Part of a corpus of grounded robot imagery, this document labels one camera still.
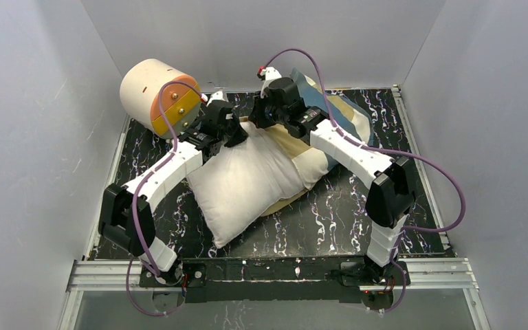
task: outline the gray wall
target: gray wall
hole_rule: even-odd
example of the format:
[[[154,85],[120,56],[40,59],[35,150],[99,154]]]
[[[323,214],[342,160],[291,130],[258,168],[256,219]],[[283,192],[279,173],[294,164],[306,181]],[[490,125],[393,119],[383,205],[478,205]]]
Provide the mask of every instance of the gray wall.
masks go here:
[[[79,0],[0,0],[0,329],[55,329],[124,121]]]
[[[158,58],[214,86],[254,91],[256,71],[288,47],[310,52],[329,87],[406,78],[445,0],[82,0],[120,73]],[[314,75],[302,55],[274,66]]]
[[[402,88],[422,153],[467,195],[449,233],[494,329],[528,329],[528,1],[449,0]],[[429,172],[445,223],[450,185]]]

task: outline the cushion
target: cushion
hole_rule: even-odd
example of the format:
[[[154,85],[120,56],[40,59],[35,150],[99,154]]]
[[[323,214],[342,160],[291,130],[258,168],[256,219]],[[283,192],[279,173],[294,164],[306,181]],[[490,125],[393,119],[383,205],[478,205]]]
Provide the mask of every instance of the cushion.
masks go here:
[[[309,106],[325,107],[317,84],[297,70],[291,78]],[[330,95],[333,114],[350,134],[371,143],[369,115],[339,95]],[[222,248],[240,235],[259,216],[272,214],[296,200],[337,162],[288,134],[281,125],[257,129],[241,118],[248,133],[245,143],[222,148],[188,182],[214,244]]]
[[[297,195],[303,182],[273,139],[251,122],[240,123],[244,143],[221,148],[187,176],[214,243],[222,248],[279,199]]]

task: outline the blue fabric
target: blue fabric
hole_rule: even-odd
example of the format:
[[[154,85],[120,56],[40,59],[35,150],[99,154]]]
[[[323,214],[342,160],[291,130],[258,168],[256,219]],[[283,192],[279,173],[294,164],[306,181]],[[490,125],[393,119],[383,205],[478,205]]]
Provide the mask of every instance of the blue fabric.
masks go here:
[[[305,104],[309,107],[319,107],[321,109],[324,109],[325,106],[325,99],[322,97],[322,94],[315,88],[309,85],[307,82],[307,79],[305,78],[305,75],[303,75],[300,71],[297,69],[292,69],[292,73],[290,74],[290,78],[296,83],[296,86],[298,88],[298,92],[300,93],[300,96],[302,96],[302,99],[304,99]],[[370,119],[371,123],[371,117],[363,108],[358,106],[357,104],[351,102],[349,99],[340,96],[340,98],[345,101],[348,105],[353,107],[357,112],[363,114],[368,119]],[[359,137],[359,134],[355,130],[355,126],[353,123],[351,123],[347,118],[345,118],[339,109],[331,103],[331,110],[333,112],[333,116],[335,117],[335,121],[339,126],[341,126],[347,133],[350,133],[351,135],[355,136],[357,139],[361,138]],[[373,140],[373,128],[371,125],[369,125],[370,132],[369,132],[369,144],[371,145]],[[336,160],[334,160],[331,156],[327,156],[327,163],[329,164],[329,170],[331,170],[335,165],[339,164]]]

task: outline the black marble surface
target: black marble surface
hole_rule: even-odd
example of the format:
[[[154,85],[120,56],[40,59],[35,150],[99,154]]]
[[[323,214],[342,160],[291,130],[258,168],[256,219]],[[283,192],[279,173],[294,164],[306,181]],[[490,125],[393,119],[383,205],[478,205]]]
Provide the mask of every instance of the black marble surface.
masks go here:
[[[410,145],[390,89],[334,91],[365,109],[375,129],[374,145],[409,151]],[[252,109],[252,94],[231,93],[240,116]],[[136,121],[131,121],[116,182],[124,184],[165,155],[170,144]],[[406,224],[435,227],[424,188],[418,181],[417,203]],[[274,257],[364,254],[369,246],[371,220],[364,211],[367,189],[341,165],[336,166],[306,195],[268,217],[257,219],[222,249],[216,249],[193,192],[184,180],[157,207],[157,236],[183,258]],[[405,233],[404,254],[442,254],[438,234]],[[100,239],[90,259],[127,259],[128,254]]]

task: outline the purple cable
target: purple cable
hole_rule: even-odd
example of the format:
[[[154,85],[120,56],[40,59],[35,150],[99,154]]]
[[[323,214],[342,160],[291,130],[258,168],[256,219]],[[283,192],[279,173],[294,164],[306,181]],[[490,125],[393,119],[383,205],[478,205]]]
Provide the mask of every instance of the purple cable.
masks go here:
[[[157,313],[157,312],[154,312],[154,311],[147,311],[147,310],[143,309],[141,306],[139,306],[135,302],[135,299],[134,299],[133,295],[131,294],[130,283],[129,283],[129,274],[131,273],[131,266],[133,265],[133,260],[134,259],[131,258],[131,261],[129,262],[129,268],[126,270],[126,294],[129,296],[129,300],[131,301],[133,306],[139,312],[143,313],[144,315],[148,315],[148,316],[167,316],[167,315],[177,311],[179,309],[179,307],[182,306],[182,304],[179,305],[179,306],[176,306],[174,309],[171,309],[170,311],[163,311],[161,313]]]
[[[173,149],[171,149],[171,151],[169,151],[171,154],[163,162],[161,162],[161,164],[159,164],[159,165],[157,165],[157,167],[155,167],[155,171],[158,171],[163,166],[165,166],[173,158],[173,156],[175,155],[174,152],[177,151],[177,134],[175,134],[175,130],[174,130],[173,126],[169,122],[169,119],[167,119],[167,115],[165,114],[165,109],[163,108],[163,102],[162,102],[163,101],[163,92],[165,91],[165,88],[167,88],[167,86],[174,85],[174,84],[179,84],[179,85],[183,85],[183,86],[189,87],[189,89],[191,89],[197,95],[199,95],[199,98],[201,99],[201,92],[200,91],[196,90],[195,87],[189,85],[188,83],[182,82],[182,81],[176,81],[176,80],[169,81],[165,85],[163,85],[163,87],[161,87],[161,89],[159,90],[159,94],[158,94],[159,112],[161,113],[161,116],[165,120],[165,123],[167,123],[167,127],[169,128],[171,136],[173,137]],[[135,189],[135,192],[133,193],[132,210],[133,210],[133,220],[134,220],[134,223],[135,223],[135,229],[136,229],[136,232],[137,232],[138,239],[140,241],[140,245],[142,246],[142,249],[143,249],[144,253],[146,254],[146,257],[148,258],[148,261],[150,262],[150,265],[145,263],[145,262],[143,262],[143,265],[151,273],[153,273],[153,275],[159,276],[161,274],[161,271],[159,270],[159,267],[157,266],[157,263],[155,262],[155,259],[151,255],[151,252],[149,251],[149,247],[146,245],[146,241],[144,240],[144,236],[143,236],[142,230],[140,228],[140,222],[139,222],[139,219],[138,219],[138,205],[137,205],[138,204],[138,194],[140,193],[143,185],[153,176],[153,174],[155,174],[155,172],[153,172],[153,171],[149,172],[141,180],[141,182],[138,184],[137,188]]]
[[[448,230],[451,230],[451,229],[457,227],[462,222],[462,220],[464,218],[464,215],[465,215],[465,211],[466,211],[466,200],[465,200],[465,197],[464,197],[463,190],[460,187],[459,183],[456,181],[456,179],[453,178],[453,176],[451,176],[449,174],[449,172],[447,172],[446,170],[442,169],[438,164],[435,164],[434,162],[430,161],[429,159],[426,159],[426,158],[424,158],[424,157],[422,157],[420,155],[416,155],[416,154],[413,154],[413,153],[408,153],[408,152],[405,152],[405,151],[382,149],[382,148],[373,148],[372,146],[368,146],[366,144],[362,144],[362,143],[358,142],[356,139],[353,139],[353,138],[349,137],[349,135],[347,135],[342,130],[342,128],[339,127],[339,124],[337,124],[337,122],[335,121],[335,118],[333,117],[333,110],[331,108],[331,104],[329,102],[329,99],[327,98],[327,95],[325,94],[325,84],[323,84],[323,82],[322,82],[322,77],[321,77],[321,74],[320,74],[320,70],[318,68],[317,62],[314,60],[314,58],[309,53],[307,53],[306,51],[304,51],[302,49],[298,49],[298,48],[285,49],[285,50],[277,53],[276,55],[274,55],[271,59],[269,59],[268,62],[266,62],[266,65],[264,65],[264,68],[268,67],[268,65],[270,65],[270,63],[272,61],[274,61],[275,58],[277,58],[278,56],[280,56],[281,54],[283,54],[285,52],[299,52],[299,53],[305,55],[307,58],[309,58],[309,60],[311,61],[311,63],[315,67],[315,71],[317,73],[317,77],[318,77],[319,85],[320,85],[320,89],[321,89],[320,92],[321,92],[322,98],[324,100],[324,105],[327,107],[327,112],[329,113],[329,120],[331,121],[331,124],[333,125],[333,127],[335,127],[335,130],[337,131],[337,133],[339,133],[339,135],[341,135],[347,142],[351,143],[354,146],[361,147],[362,149],[365,149],[365,150],[368,150],[368,151],[377,151],[378,153],[388,153],[388,154],[391,154],[391,155],[401,155],[401,156],[405,156],[405,157],[410,157],[410,158],[415,158],[417,160],[421,160],[421,161],[427,163],[428,165],[430,165],[431,167],[437,169],[440,173],[442,173],[442,175],[444,175],[446,178],[448,178],[448,180],[450,180],[450,182],[452,183],[452,185],[456,189],[456,192],[459,194],[459,199],[461,200],[461,211],[459,213],[459,216],[456,218],[456,221],[453,222],[452,224],[450,224],[449,226],[446,226],[444,228],[422,228],[422,227],[416,227],[416,226],[413,226],[413,225],[405,225],[405,226],[402,227],[401,233],[398,236],[397,244],[395,244],[396,248],[394,250],[392,250],[392,254],[390,255],[390,262],[394,265],[394,267],[396,267],[402,273],[401,294],[400,294],[399,298],[397,299],[397,301],[395,302],[395,304],[393,304],[390,308],[384,310],[384,312],[392,311],[394,308],[396,308],[400,304],[400,302],[404,298],[404,295],[406,294],[406,277],[404,275],[404,269],[400,265],[398,265],[398,263],[396,263],[395,260],[394,260],[394,254],[395,254],[395,251],[397,251],[397,248],[399,246],[399,242],[400,242],[400,239],[402,237],[403,231],[406,230],[406,229],[411,229],[411,230],[416,230],[416,231],[419,231],[419,232],[445,232],[445,231],[448,231]]]

